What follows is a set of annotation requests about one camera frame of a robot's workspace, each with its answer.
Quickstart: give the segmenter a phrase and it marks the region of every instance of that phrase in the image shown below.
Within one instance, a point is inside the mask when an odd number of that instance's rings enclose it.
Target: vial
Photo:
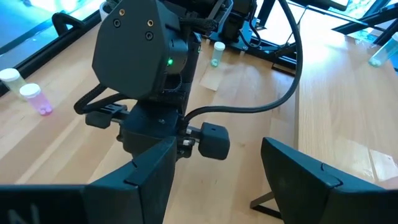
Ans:
[[[373,67],[380,67],[397,52],[398,32],[369,59],[369,64]]]
[[[26,85],[25,80],[21,77],[18,70],[15,68],[6,68],[0,71],[0,80],[5,84],[10,91],[15,93],[19,98],[24,97],[19,93],[19,89]]]
[[[40,113],[40,115],[46,116],[52,112],[52,106],[42,93],[38,84],[26,84],[19,89],[19,93]]]
[[[225,44],[222,42],[214,43],[213,56],[211,57],[211,66],[217,67],[221,62],[223,51],[225,50]]]

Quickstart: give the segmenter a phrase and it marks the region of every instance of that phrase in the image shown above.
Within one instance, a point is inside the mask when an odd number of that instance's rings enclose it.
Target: black mount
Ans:
[[[357,32],[368,27],[382,31],[383,33],[373,42],[374,44],[384,45],[396,32],[398,32],[398,22],[394,21],[387,30],[377,27],[378,24],[398,18],[398,3],[381,8],[378,12],[352,21],[347,24],[334,28],[334,31],[344,35]]]
[[[135,116],[130,116],[126,105],[119,105],[113,103],[105,106],[97,111],[90,112],[86,115],[86,124],[96,128],[105,129],[111,125],[111,122],[119,123],[120,132],[117,140],[123,142],[124,149],[130,152],[133,157],[146,151],[137,152],[137,144],[143,144],[149,147],[152,142],[159,142],[158,139],[150,139],[148,136],[137,136],[137,133],[126,131],[124,128],[125,121],[129,118],[136,118],[137,114],[133,111]],[[164,119],[156,120],[159,126],[163,126],[168,122]],[[192,147],[198,142],[198,150],[204,157],[223,160],[226,159],[229,151],[229,135],[228,131],[223,126],[218,126],[210,123],[203,123],[201,129],[189,126],[185,132],[177,135],[177,160],[179,158],[189,158],[192,154]]]
[[[282,219],[282,215],[280,214],[280,212],[275,211],[274,209],[267,208],[267,207],[261,205],[262,203],[268,202],[268,201],[270,201],[272,199],[275,199],[274,193],[273,192],[268,192],[265,195],[263,195],[263,196],[261,196],[261,197],[259,197],[257,199],[254,199],[253,201],[251,201],[250,202],[250,208],[255,210],[255,211],[264,213],[266,215],[270,215],[270,216],[272,216],[274,218],[278,218],[278,219],[281,220]]]
[[[210,36],[204,37],[213,42],[223,42],[233,50],[243,51],[249,55],[274,62],[275,64],[281,65],[290,70],[295,70],[295,49],[290,50],[292,48],[289,44],[278,45],[266,40],[259,40],[257,37],[252,35],[253,31],[251,30],[249,23],[251,22],[253,27],[263,29],[265,21],[267,20],[274,3],[275,0],[264,1],[259,16],[262,15],[266,18],[258,24],[257,18],[250,21],[250,13],[251,11],[255,11],[257,6],[253,4],[252,1],[235,0],[232,11],[223,26],[219,28],[219,32],[213,32]],[[247,42],[251,46],[257,45],[259,42],[261,43],[260,46],[257,48],[248,47],[242,40],[242,37],[239,36],[239,31],[242,32],[244,39],[248,40]],[[281,70],[281,72],[294,76],[294,74],[289,70]]]

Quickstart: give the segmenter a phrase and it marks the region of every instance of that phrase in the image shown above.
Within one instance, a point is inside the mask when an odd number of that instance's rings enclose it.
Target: metal frame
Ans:
[[[386,31],[385,29],[376,27],[376,25],[397,18],[398,18],[398,3],[395,3],[380,9],[379,12],[377,13],[360,18],[359,21],[361,23],[349,22],[345,25],[333,28],[333,30],[340,32],[344,35],[352,34],[353,32],[357,32],[366,29],[368,27],[384,32]]]
[[[268,20],[269,14],[271,13],[271,10],[272,10],[272,7],[274,4],[275,4],[275,0],[264,1],[263,5],[261,6],[258,18],[254,19],[251,22],[253,24],[257,23],[257,27],[264,27],[264,25],[266,24],[266,22]],[[331,16],[331,17],[335,17],[338,19],[342,19],[344,21],[350,22],[349,24],[354,24],[356,26],[360,26],[360,27],[364,27],[364,28],[371,27],[373,29],[380,30],[382,32],[385,31],[384,29],[382,29],[380,27],[376,27],[376,24],[368,23],[366,21],[363,21],[362,19],[357,20],[357,19],[354,19],[349,16],[345,16],[342,14],[327,11],[327,10],[313,7],[313,6],[302,6],[302,5],[299,5],[292,1],[289,1],[289,4],[293,4],[295,6],[302,7],[302,8],[311,10],[311,11],[315,11],[315,12],[324,14],[326,16]],[[391,16],[393,13],[395,13],[395,9],[389,9],[389,10],[387,10],[387,13],[389,16]],[[272,66],[272,69],[280,70],[281,72],[284,72],[288,75],[294,76],[294,73],[289,71],[289,69],[295,70],[295,66],[296,66],[296,53],[295,53],[295,49],[294,49],[294,44],[278,45],[278,44],[269,42],[264,39],[258,40],[257,37],[252,36],[252,32],[250,30],[248,21],[244,22],[244,25],[241,30],[242,30],[244,38],[246,40],[250,39],[250,41],[248,41],[250,44],[257,44],[259,41],[261,41],[262,42],[261,46],[256,49],[252,48],[252,47],[247,47],[244,44],[244,42],[242,41],[242,39],[239,37],[238,42],[227,43],[228,47],[230,47],[234,50],[243,51],[249,55],[253,55],[255,57],[273,62],[274,64]],[[223,41],[223,39],[220,37],[219,33],[213,33],[209,37],[206,37],[206,38],[209,38],[210,40],[212,40],[214,42]],[[275,64],[281,65],[282,67],[285,67],[288,69],[284,70],[281,68],[277,68],[274,66]]]
[[[398,32],[398,19],[396,19],[385,32],[383,32],[373,43],[384,45],[391,37]]]
[[[372,6],[365,12],[365,15],[363,15],[363,17],[365,16],[370,16],[371,14],[376,13],[378,10],[380,10],[382,7],[386,6],[386,4],[389,2],[390,0],[376,0]]]
[[[272,216],[274,218],[278,218],[278,219],[281,220],[282,219],[282,215],[280,214],[280,212],[275,211],[275,210],[273,210],[271,208],[264,207],[264,206],[261,205],[262,203],[268,202],[269,200],[272,200],[274,198],[275,198],[274,197],[274,193],[273,192],[268,192],[265,195],[263,195],[263,196],[261,196],[261,197],[259,197],[257,199],[254,199],[253,201],[251,201],[250,202],[250,208],[255,210],[255,211],[264,213],[266,215],[270,215],[270,216]]]

